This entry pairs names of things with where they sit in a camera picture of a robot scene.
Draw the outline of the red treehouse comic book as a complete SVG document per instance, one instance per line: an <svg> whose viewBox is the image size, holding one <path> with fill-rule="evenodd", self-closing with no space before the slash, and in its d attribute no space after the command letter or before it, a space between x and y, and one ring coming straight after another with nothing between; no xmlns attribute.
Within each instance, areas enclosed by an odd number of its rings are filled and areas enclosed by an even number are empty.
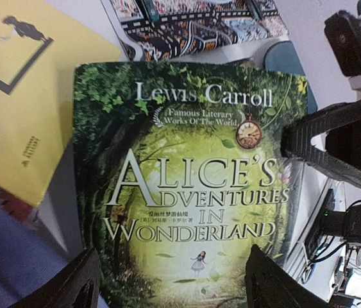
<svg viewBox="0 0 361 308"><path fill-rule="evenodd" d="M25 222L33 214L32 206L6 191L0 192L0 205L3 210L20 222Z"/></svg>

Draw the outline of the yellow paperback book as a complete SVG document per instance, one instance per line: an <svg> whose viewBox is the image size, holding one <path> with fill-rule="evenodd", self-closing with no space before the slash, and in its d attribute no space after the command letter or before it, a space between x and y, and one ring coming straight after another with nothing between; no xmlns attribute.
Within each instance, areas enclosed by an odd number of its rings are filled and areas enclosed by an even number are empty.
<svg viewBox="0 0 361 308"><path fill-rule="evenodd" d="M44 1L0 1L0 187L38 207L72 136L74 70L120 49Z"/></svg>

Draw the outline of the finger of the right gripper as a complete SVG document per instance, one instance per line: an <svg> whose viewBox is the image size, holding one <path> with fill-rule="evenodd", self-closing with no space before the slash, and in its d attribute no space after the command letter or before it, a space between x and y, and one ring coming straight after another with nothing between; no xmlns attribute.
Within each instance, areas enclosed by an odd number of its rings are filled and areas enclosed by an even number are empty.
<svg viewBox="0 0 361 308"><path fill-rule="evenodd" d="M361 100L330 105L286 126L280 151L361 189Z"/></svg>

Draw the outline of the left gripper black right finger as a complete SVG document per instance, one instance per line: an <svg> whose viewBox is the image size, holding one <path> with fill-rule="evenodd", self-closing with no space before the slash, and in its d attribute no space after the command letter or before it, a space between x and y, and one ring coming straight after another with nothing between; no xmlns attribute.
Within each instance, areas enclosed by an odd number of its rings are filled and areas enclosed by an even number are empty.
<svg viewBox="0 0 361 308"><path fill-rule="evenodd" d="M257 245L246 263L246 298L252 308L323 308L328 303L314 295L268 257Z"/></svg>

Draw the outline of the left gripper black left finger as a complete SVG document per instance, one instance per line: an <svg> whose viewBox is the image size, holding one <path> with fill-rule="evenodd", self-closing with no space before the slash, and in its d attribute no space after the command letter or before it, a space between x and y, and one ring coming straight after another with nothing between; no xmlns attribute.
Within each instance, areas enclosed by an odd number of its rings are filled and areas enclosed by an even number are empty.
<svg viewBox="0 0 361 308"><path fill-rule="evenodd" d="M97 307L101 263L95 248L86 249L47 284L12 307Z"/></svg>

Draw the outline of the blue student backpack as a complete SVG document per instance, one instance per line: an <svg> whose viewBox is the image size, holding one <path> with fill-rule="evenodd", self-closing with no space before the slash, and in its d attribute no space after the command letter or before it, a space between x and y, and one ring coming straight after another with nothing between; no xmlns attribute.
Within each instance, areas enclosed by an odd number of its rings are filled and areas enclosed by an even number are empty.
<svg viewBox="0 0 361 308"><path fill-rule="evenodd" d="M41 288L66 265L36 233L0 209L0 307Z"/></svg>

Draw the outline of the green fantasy cover book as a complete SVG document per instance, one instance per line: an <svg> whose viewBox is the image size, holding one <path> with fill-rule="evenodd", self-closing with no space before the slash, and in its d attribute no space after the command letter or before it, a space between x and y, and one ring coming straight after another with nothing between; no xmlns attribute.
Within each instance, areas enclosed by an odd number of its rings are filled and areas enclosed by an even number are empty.
<svg viewBox="0 0 361 308"><path fill-rule="evenodd" d="M304 76L185 62L83 64L73 150L83 245L110 307L245 307L251 247L287 258L303 165L282 130Z"/></svg>

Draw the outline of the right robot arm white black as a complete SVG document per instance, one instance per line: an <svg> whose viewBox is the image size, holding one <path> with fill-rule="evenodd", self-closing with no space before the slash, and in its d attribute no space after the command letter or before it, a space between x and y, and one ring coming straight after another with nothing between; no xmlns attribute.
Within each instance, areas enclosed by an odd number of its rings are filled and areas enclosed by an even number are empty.
<svg viewBox="0 0 361 308"><path fill-rule="evenodd" d="M283 129L283 157L302 160L332 180L361 189L361 100L338 103ZM329 189L305 240L306 266L329 259L344 246L361 244L361 201L335 211Z"/></svg>

